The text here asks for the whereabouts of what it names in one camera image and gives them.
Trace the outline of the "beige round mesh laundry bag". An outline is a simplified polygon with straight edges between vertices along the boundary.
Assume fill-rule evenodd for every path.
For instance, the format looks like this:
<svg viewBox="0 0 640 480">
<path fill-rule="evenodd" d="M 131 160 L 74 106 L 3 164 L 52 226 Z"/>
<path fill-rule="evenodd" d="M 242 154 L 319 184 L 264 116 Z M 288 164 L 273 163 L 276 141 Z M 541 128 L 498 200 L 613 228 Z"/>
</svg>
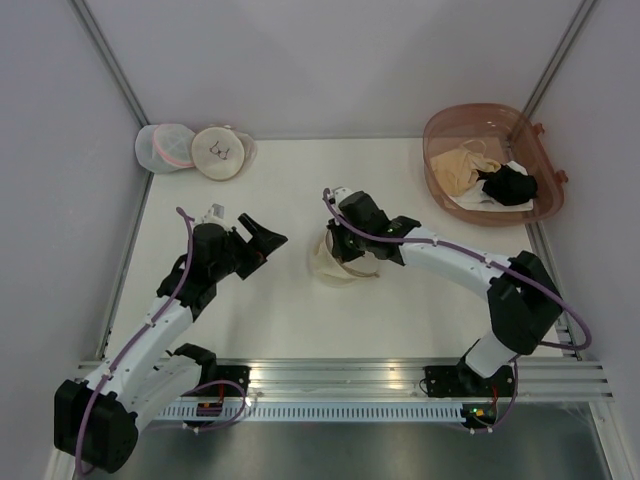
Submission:
<svg viewBox="0 0 640 480">
<path fill-rule="evenodd" d="M 309 253 L 312 275 L 325 285 L 342 288 L 380 277 L 380 261 L 372 254 L 349 262 L 342 262 L 331 255 L 331 233 L 326 230 Z"/>
</svg>

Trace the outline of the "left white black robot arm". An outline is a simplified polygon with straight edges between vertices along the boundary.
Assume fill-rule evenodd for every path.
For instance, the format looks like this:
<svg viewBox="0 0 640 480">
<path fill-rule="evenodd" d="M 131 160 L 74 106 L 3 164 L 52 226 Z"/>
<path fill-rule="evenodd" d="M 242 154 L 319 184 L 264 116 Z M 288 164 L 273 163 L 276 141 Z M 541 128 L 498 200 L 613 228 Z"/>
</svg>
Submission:
<svg viewBox="0 0 640 480">
<path fill-rule="evenodd" d="M 183 395 L 224 398 L 231 388 L 246 397 L 242 382 L 219 373 L 215 353 L 205 348 L 186 343 L 164 365 L 158 362 L 215 298 L 223 279 L 247 279 L 288 239 L 247 214 L 238 219 L 248 239 L 214 209 L 200 220 L 182 219 L 187 251 L 160 283 L 138 329 L 84 379 L 66 380 L 55 392 L 54 446 L 73 457 L 78 479 L 95 469 L 119 470 L 143 430 Z"/>
</svg>

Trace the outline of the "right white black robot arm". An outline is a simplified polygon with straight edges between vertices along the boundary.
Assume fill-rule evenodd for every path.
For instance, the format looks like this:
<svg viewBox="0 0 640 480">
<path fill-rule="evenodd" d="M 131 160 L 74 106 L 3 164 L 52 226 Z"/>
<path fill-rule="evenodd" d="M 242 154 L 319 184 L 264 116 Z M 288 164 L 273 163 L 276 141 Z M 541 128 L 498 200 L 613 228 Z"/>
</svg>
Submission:
<svg viewBox="0 0 640 480">
<path fill-rule="evenodd" d="M 486 300 L 490 329 L 455 367 L 468 393 L 478 392 L 510 361 L 533 353 L 563 312 L 557 287 L 531 252 L 507 257 L 456 244 L 412 218 L 389 218 L 363 191 L 325 189 L 322 199 L 332 216 L 327 230 L 336 260 L 370 254 L 425 269 Z"/>
</svg>

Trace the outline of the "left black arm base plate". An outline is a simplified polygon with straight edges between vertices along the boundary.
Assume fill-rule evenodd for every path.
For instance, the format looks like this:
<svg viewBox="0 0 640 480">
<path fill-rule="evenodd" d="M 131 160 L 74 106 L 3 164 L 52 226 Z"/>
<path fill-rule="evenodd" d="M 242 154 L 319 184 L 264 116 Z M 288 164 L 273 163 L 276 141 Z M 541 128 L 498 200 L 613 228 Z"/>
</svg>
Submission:
<svg viewBox="0 0 640 480">
<path fill-rule="evenodd" d="M 248 365 L 220 365 L 214 374 L 205 375 L 197 387 L 183 397 L 240 398 L 247 392 L 250 372 Z"/>
</svg>

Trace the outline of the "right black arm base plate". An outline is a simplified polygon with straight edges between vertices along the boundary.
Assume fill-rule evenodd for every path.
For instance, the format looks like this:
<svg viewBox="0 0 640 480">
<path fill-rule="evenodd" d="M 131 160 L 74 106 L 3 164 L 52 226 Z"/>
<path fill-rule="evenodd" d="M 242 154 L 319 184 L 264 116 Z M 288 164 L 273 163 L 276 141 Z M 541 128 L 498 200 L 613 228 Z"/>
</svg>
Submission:
<svg viewBox="0 0 640 480">
<path fill-rule="evenodd" d="M 455 364 L 426 365 L 423 380 L 429 398 L 506 398 L 515 391 L 514 370 L 502 365 L 490 377 L 483 378 L 466 364 L 467 355 Z"/>
</svg>

